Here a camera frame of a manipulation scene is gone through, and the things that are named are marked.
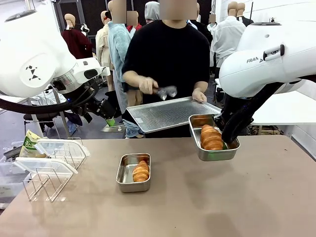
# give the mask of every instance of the beige coat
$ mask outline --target beige coat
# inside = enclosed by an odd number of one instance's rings
[[[113,64],[110,58],[109,44],[108,44],[109,26],[106,24],[97,32],[95,37],[97,59],[102,67],[109,67],[113,70]]]

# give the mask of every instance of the metal tray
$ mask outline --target metal tray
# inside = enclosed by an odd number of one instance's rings
[[[221,112],[216,106],[206,102],[199,103],[192,97],[133,106],[127,110],[145,133],[186,125],[191,115]]]
[[[215,126],[213,115],[192,115],[189,118],[190,133],[194,138],[198,158],[202,161],[227,160],[234,158],[240,143],[236,138],[231,144],[224,144],[222,151],[207,151],[201,148],[201,130],[203,125]]]
[[[144,182],[133,181],[133,171],[139,162],[146,161],[149,166],[149,178]],[[150,178],[152,172],[152,163],[150,154],[127,154],[120,159],[117,183],[123,193],[144,192],[150,188]]]

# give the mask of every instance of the black jacket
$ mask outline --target black jacket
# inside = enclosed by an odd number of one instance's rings
[[[211,32],[208,31],[207,26],[201,22],[196,21],[196,20],[190,20],[190,21],[192,22],[192,24],[196,25],[197,30],[200,31],[207,38],[209,45],[211,45],[212,40],[213,40],[213,36],[212,36]]]
[[[242,18],[243,24],[244,24],[246,27],[253,23],[253,20],[250,20],[250,19],[248,19],[248,18],[245,18],[244,16],[241,16],[241,18]]]

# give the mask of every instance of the brown table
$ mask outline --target brown table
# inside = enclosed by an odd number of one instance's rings
[[[199,160],[190,138],[86,140],[91,157],[57,200],[29,202],[22,191],[0,236],[316,236],[316,163],[285,136],[239,140],[233,160],[214,162]],[[146,193],[116,184],[127,153],[152,155]]]

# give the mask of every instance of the light blue coat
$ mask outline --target light blue coat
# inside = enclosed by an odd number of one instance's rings
[[[109,26],[109,50],[111,61],[117,73],[118,80],[124,82],[122,68],[125,61],[127,49],[131,40],[127,28],[124,24],[115,24],[112,21],[108,23]]]

